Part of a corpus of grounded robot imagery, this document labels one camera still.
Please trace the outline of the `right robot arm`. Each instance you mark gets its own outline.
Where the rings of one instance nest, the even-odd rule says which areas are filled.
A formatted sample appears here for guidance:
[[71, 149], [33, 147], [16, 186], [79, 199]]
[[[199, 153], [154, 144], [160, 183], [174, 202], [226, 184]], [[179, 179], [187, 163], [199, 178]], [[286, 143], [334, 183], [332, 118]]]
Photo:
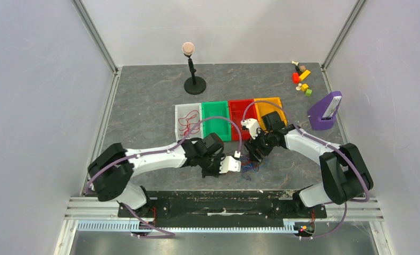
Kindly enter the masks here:
[[321, 183], [293, 195], [291, 208], [295, 215], [305, 217], [316, 205], [341, 205], [356, 201], [362, 194], [368, 200], [374, 182], [356, 145], [324, 141], [294, 124], [285, 124], [278, 112], [266, 114], [262, 119], [264, 129], [255, 118], [241, 121], [242, 128], [250, 134], [245, 148], [252, 161], [261, 162], [275, 147], [282, 147], [300, 153], [320, 167]]

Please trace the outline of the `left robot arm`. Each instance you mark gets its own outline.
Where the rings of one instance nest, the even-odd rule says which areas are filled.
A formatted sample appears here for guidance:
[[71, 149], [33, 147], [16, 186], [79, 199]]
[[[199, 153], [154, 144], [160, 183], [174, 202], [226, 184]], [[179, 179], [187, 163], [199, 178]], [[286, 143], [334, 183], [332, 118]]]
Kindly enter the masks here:
[[223, 153], [223, 146], [215, 133], [149, 149], [125, 149], [121, 143], [114, 143], [88, 166], [90, 183], [99, 201], [116, 200], [128, 205], [137, 216], [145, 217], [152, 204], [142, 187], [130, 183], [132, 177], [188, 166], [199, 166], [203, 177], [225, 174], [230, 159]]

